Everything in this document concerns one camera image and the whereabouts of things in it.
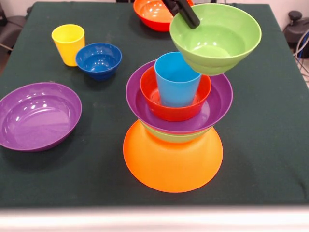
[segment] blue bowl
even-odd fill
[[[92,43],[83,47],[76,55],[78,67],[97,81],[110,78],[122,59],[118,47],[110,43]]]

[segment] bowl rim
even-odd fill
[[[77,60],[78,54],[79,54],[81,51],[83,51],[85,48],[87,48],[87,47],[89,47],[89,46],[92,46],[92,45],[96,45],[96,44],[98,44],[98,45],[111,45],[112,47],[116,48],[116,50],[118,50],[119,53],[120,53],[120,59],[119,59],[118,63],[115,64],[112,68],[110,68],[110,69],[108,69],[108,70],[105,70],[105,71],[89,71],[89,70],[87,70],[87,69],[82,68],[82,67],[80,66],[78,60]],[[85,72],[88,72],[88,73],[90,73],[90,72],[91,72],[91,73],[105,73],[105,72],[109,72],[110,70],[113,70],[113,69],[117,68],[117,66],[120,64],[121,60],[122,60],[122,52],[120,51],[120,49],[119,49],[117,46],[115,46],[115,45],[112,44],[112,43],[100,43],[100,42],[98,42],[98,43],[91,43],[91,44],[88,44],[88,45],[86,45],[85,47],[83,47],[81,50],[79,50],[78,53],[77,53],[76,56],[75,56],[75,61],[76,61],[77,66],[78,66],[81,70],[83,70],[83,71],[85,71]]]
[[[164,56],[166,56],[166,55],[175,54],[175,53],[177,53],[177,54],[179,54],[180,56],[182,56],[181,52],[179,52],[179,51],[177,51],[177,52],[167,52],[167,53],[161,55],[161,56],[155,61],[155,64],[154,64],[155,73],[156,73],[161,79],[163,79],[163,80],[165,80],[165,81],[167,81],[167,82],[170,82],[170,83],[175,83],[175,84],[187,84],[187,83],[196,81],[197,79],[199,79],[199,78],[202,76],[202,74],[200,74],[200,73],[198,73],[197,71],[195,71],[194,69],[192,69],[191,66],[190,66],[186,61],[184,61],[184,62],[185,62],[193,71],[195,71],[195,72],[198,74],[197,77],[195,77],[195,78],[193,78],[192,80],[189,80],[189,81],[177,82],[177,81],[168,80],[168,79],[164,78],[163,76],[161,76],[161,75],[159,74],[159,72],[157,71],[157,68],[156,68],[157,62],[159,61],[160,58],[162,58],[162,57],[164,57]]]
[[[140,12],[137,10],[137,4],[138,4],[139,2],[141,2],[141,1],[142,1],[142,0],[135,0],[135,1],[133,2],[133,9],[134,9],[134,12],[135,12],[139,17],[141,17],[142,19],[148,20],[148,21],[150,21],[150,22],[159,23],[159,24],[170,24],[170,23],[172,22],[174,16],[173,16],[173,18],[172,18],[169,22],[155,21],[155,20],[151,20],[151,19],[148,19],[148,18],[142,16],[142,15],[140,14]],[[192,0],[187,0],[187,1],[188,1],[189,4],[192,4],[191,7],[195,5],[194,2],[193,2]]]
[[[155,63],[155,60],[152,60],[152,61],[149,61],[149,62],[147,62],[147,63],[141,65],[140,67],[138,67],[138,68],[133,72],[133,74],[129,77],[129,79],[128,79],[127,83],[126,83],[126,101],[127,101],[127,104],[128,104],[128,106],[129,106],[130,110],[132,111],[132,113],[133,113],[140,121],[146,123],[147,125],[151,126],[152,128],[155,128],[155,129],[158,130],[158,131],[165,132],[165,133],[186,134],[186,133],[198,132],[198,131],[201,131],[201,130],[205,129],[205,128],[202,128],[202,129],[199,128],[199,129],[190,130],[190,131],[189,131],[189,130],[187,130],[187,131],[175,131],[175,130],[172,131],[172,130],[167,130],[167,129],[159,128],[159,127],[157,127],[157,126],[150,125],[149,123],[145,122],[145,120],[143,120],[141,117],[139,117],[139,116],[136,114],[136,112],[133,110],[131,104],[130,104],[129,101],[128,101],[128,89],[129,89],[130,80],[131,80],[131,78],[132,78],[133,76],[135,76],[136,73],[139,72],[140,69],[143,69],[145,66],[149,66],[149,65],[152,65],[152,64],[154,65],[154,63]],[[231,82],[228,80],[227,76],[226,76],[224,73],[222,73],[222,74],[220,74],[220,75],[222,75],[222,76],[225,78],[225,80],[226,80],[226,82],[227,82],[227,84],[228,84],[228,86],[229,86],[229,89],[230,89],[230,91],[231,91],[231,99],[230,99],[230,101],[229,101],[229,103],[228,103],[228,106],[227,106],[227,108],[226,108],[226,110],[225,110],[225,113],[222,114],[221,117],[219,117],[217,120],[215,120],[212,124],[210,124],[210,125],[207,126],[206,128],[208,128],[208,127],[213,127],[216,123],[218,123],[218,122],[228,113],[229,109],[231,108],[232,102],[233,102],[234,93],[233,93],[233,88],[232,88]]]
[[[65,134],[63,135],[61,138],[53,141],[52,143],[50,144],[47,144],[47,145],[44,145],[44,146],[39,146],[39,147],[34,147],[34,148],[28,148],[28,149],[23,149],[23,148],[14,148],[12,146],[6,146],[4,145],[3,143],[0,142],[0,145],[7,148],[7,149],[10,149],[10,150],[15,150],[15,151],[24,151],[24,152],[29,152],[29,151],[44,151],[44,150],[41,150],[41,149],[45,149],[49,146],[52,146],[53,144],[56,144],[57,142],[63,140],[64,138],[66,138],[69,134],[72,133],[72,131],[75,129],[75,127],[77,126],[78,122],[80,121],[81,119],[81,116],[82,116],[82,111],[83,111],[83,105],[82,105],[82,101],[80,99],[80,97],[78,96],[78,94],[71,88],[69,88],[68,86],[65,86],[63,84],[59,84],[59,83],[55,83],[55,82],[37,82],[37,83],[31,83],[31,84],[28,84],[28,85],[24,85],[24,86],[21,86],[21,87],[18,87],[16,89],[14,89],[13,91],[9,92],[8,94],[6,94],[3,98],[1,98],[0,100],[0,105],[2,103],[2,101],[4,101],[6,98],[8,98],[10,95],[12,95],[13,93],[23,89],[23,88],[27,88],[29,86],[34,86],[34,85],[55,85],[55,86],[61,86],[63,88],[66,88],[67,90],[69,90],[70,92],[73,93],[73,95],[75,95],[75,97],[77,98],[78,100],[78,103],[79,103],[79,107],[81,108],[80,112],[77,114],[77,118],[76,118],[76,122],[74,122],[74,125],[71,127],[71,129]]]
[[[150,70],[150,69],[155,69],[155,65],[149,67],[149,68],[143,73],[143,75],[142,75],[141,78],[140,78],[140,91],[141,91],[141,93],[143,94],[144,98],[146,98],[146,99],[149,100],[149,101],[151,101],[151,99],[149,99],[149,98],[146,96],[146,94],[144,93],[143,88],[141,87],[141,82],[142,82],[142,79],[143,79],[144,74],[145,74],[148,70]],[[210,83],[210,88],[209,88],[209,90],[207,91],[207,94],[205,95],[205,97],[202,98],[200,101],[194,103],[194,104],[191,104],[191,105],[189,105],[189,106],[184,106],[184,107],[177,107],[177,108],[175,108],[175,107],[168,107],[168,106],[160,105],[160,104],[157,104],[157,103],[155,103],[155,102],[153,102],[153,101],[151,101],[151,102],[152,102],[153,104],[155,104],[155,105],[157,105],[157,106],[159,106],[159,107],[162,107],[163,109],[167,109],[167,110],[175,110],[175,109],[176,109],[176,110],[184,110],[184,109],[191,109],[191,108],[193,108],[193,107],[196,107],[197,105],[199,105],[199,104],[201,104],[202,102],[204,102],[204,101],[206,100],[206,98],[208,97],[208,95],[210,94],[210,92],[211,92],[211,86],[212,86],[212,85],[211,85],[211,79],[210,79],[210,77],[209,77],[208,75],[201,75],[201,78],[207,79],[207,82]]]
[[[204,5],[211,5],[211,6],[220,5],[220,7],[226,7],[226,8],[234,9],[234,10],[236,10],[236,11],[241,12],[242,14],[247,15],[247,16],[248,16],[249,18],[251,18],[251,19],[253,20],[253,22],[257,25],[257,28],[258,28],[258,31],[259,31],[259,38],[258,38],[256,44],[255,44],[252,48],[250,48],[249,50],[247,50],[247,51],[245,51],[245,52],[243,52],[243,53],[241,53],[241,54],[235,55],[235,56],[230,56],[230,57],[221,58],[221,57],[209,57],[209,56],[198,55],[198,54],[192,53],[191,51],[189,51],[188,49],[184,48],[182,45],[180,45],[179,43],[177,43],[176,40],[175,40],[175,36],[173,36],[173,34],[170,32],[175,17],[180,17],[180,16],[178,16],[179,14],[176,14],[176,15],[173,17],[173,19],[172,19],[172,21],[171,21],[171,23],[170,23],[170,26],[169,26],[169,33],[170,33],[170,36],[171,36],[173,42],[174,42],[178,47],[180,47],[181,49],[183,49],[185,52],[190,53],[190,54],[194,55],[195,57],[199,57],[199,58],[207,58],[207,59],[213,59],[213,60],[228,60],[228,59],[239,58],[239,57],[241,57],[241,56],[243,56],[243,55],[249,54],[249,53],[251,53],[251,52],[260,44],[261,39],[262,39],[262,30],[261,30],[261,27],[260,27],[259,23],[256,21],[256,19],[255,19],[252,15],[250,15],[249,13],[247,13],[247,12],[245,12],[244,10],[241,10],[241,9],[239,9],[239,8],[237,8],[237,7],[230,6],[230,5],[226,5],[226,4],[221,4],[221,3],[203,3],[203,4],[194,5],[194,6],[192,6],[191,8],[203,7]]]

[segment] orange bowl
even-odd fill
[[[167,107],[160,103],[160,95],[155,77],[155,67],[144,72],[140,79],[140,89],[146,99],[150,111],[157,117],[171,122],[185,121],[196,116],[211,91],[211,79],[202,75],[193,103],[186,107]]]
[[[153,137],[138,120],[125,136],[123,154],[128,169],[143,184],[177,193],[211,181],[220,169],[223,147],[214,128],[193,141],[174,144]]]
[[[190,6],[194,3],[187,0]],[[169,31],[173,19],[172,14],[161,0],[135,0],[133,4],[135,13],[148,27],[157,31]]]

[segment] red bowl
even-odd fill
[[[202,75],[193,103],[190,106],[180,108],[166,107],[160,104],[154,66],[147,69],[141,76],[140,89],[154,115],[166,121],[178,122],[191,119],[199,113],[211,91],[211,79],[209,76]]]
[[[190,6],[194,3],[187,0]],[[161,0],[135,0],[133,3],[135,13],[148,27],[157,31],[169,31],[173,19],[172,14]]]

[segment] yellow cup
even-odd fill
[[[52,38],[63,62],[68,66],[77,66],[75,57],[85,47],[85,31],[75,24],[65,24],[52,32]]]

